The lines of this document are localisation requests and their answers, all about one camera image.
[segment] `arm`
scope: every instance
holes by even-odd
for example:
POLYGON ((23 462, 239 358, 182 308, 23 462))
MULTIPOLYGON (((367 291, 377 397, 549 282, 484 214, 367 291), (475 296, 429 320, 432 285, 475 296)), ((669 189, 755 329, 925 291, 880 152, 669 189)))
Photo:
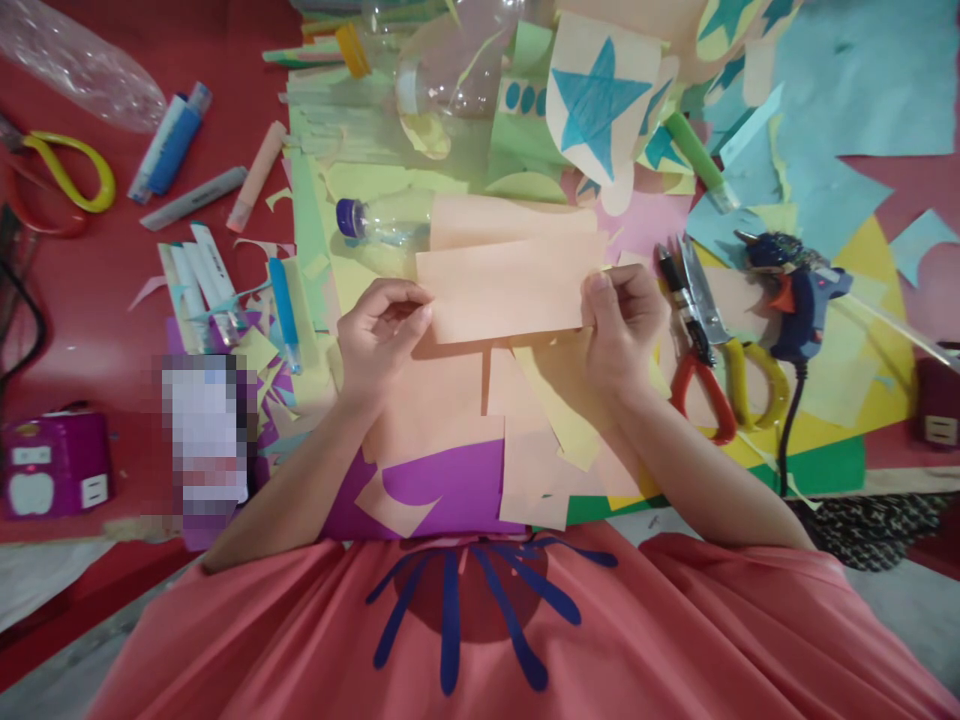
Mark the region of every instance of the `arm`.
POLYGON ((653 275, 640 265, 612 268, 584 292, 597 318, 587 374, 680 516, 718 545, 813 550, 784 502, 650 387, 647 367, 668 315, 653 275))
POLYGON ((316 541, 390 385, 430 325, 432 299, 414 283, 377 280, 341 318, 337 403, 217 538, 203 559, 208 573, 316 541))

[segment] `scissors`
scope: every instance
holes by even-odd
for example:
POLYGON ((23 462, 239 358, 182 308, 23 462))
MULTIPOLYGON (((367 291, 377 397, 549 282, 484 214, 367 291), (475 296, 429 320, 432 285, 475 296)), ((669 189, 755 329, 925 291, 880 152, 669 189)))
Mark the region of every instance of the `scissors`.
POLYGON ((712 441, 715 445, 726 445, 736 438, 738 427, 753 432, 773 427, 780 422, 787 412, 790 385, 780 363, 774 360, 770 353, 757 343, 741 342, 727 331, 693 243, 689 237, 683 237, 679 240, 679 245, 682 272, 686 275, 694 312, 703 327, 707 342, 726 351, 732 403, 720 387, 713 373, 712 363, 705 362, 702 354, 695 348, 684 356, 677 368, 671 386, 671 402, 686 417, 687 391, 696 374, 706 387, 719 421, 719 428, 712 441), (760 416, 755 416, 750 409, 747 387, 748 357, 760 366, 770 381, 770 402, 760 416))
POLYGON ((0 142, 7 149, 6 153, 0 155, 5 165, 3 179, 7 186, 7 202, 20 222, 34 233, 54 237, 76 237, 87 226, 86 213, 101 213, 113 204, 117 194, 117 183, 113 172, 103 156, 86 143, 56 133, 34 131, 24 135, 3 115, 0 115, 0 142), (51 144, 79 150, 90 158, 100 179, 100 190, 95 197, 86 198, 77 190, 77 186, 60 164, 53 148, 50 147, 51 144), (39 220, 30 212, 17 190, 17 175, 47 192, 57 193, 57 188, 30 168, 25 155, 27 149, 35 150, 40 155, 60 191, 70 199, 70 202, 85 212, 75 211, 69 222, 62 225, 53 225, 39 220))

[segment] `patterned fabric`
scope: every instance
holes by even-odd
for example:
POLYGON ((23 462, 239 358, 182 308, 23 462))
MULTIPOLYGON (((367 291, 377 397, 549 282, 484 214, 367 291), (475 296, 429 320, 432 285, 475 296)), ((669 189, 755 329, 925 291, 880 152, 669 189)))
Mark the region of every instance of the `patterned fabric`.
POLYGON ((884 572, 899 565, 917 540, 937 533, 940 513, 957 495, 835 498, 816 513, 800 502, 788 505, 819 550, 854 570, 884 572))

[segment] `pink marker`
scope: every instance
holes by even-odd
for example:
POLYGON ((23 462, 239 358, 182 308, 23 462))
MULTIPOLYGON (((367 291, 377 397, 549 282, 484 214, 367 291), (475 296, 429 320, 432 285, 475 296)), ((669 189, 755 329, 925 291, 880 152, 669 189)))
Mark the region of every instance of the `pink marker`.
POLYGON ((263 139, 260 149, 257 151, 257 157, 253 160, 253 166, 250 168, 250 174, 240 188, 240 195, 237 202, 234 203, 230 217, 227 219, 227 229, 233 232, 243 232, 247 226, 247 220, 250 219, 250 213, 253 211, 253 205, 263 190, 263 184, 267 181, 270 174, 270 168, 280 154, 283 147, 283 137, 287 134, 287 129, 282 122, 273 123, 267 130, 267 136, 263 139))

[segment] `black cable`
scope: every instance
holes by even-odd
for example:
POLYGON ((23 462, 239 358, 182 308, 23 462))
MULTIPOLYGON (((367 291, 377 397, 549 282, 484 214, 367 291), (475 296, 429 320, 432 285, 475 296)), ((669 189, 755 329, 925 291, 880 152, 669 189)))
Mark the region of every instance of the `black cable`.
POLYGON ((807 364, 794 363, 793 369, 797 373, 797 387, 793 391, 793 400, 787 411, 787 419, 783 423, 783 435, 780 436, 780 453, 777 458, 777 467, 780 470, 780 497, 787 496, 787 446, 790 444, 790 430, 793 429, 794 418, 800 410, 800 396, 803 395, 803 386, 807 383, 807 364))

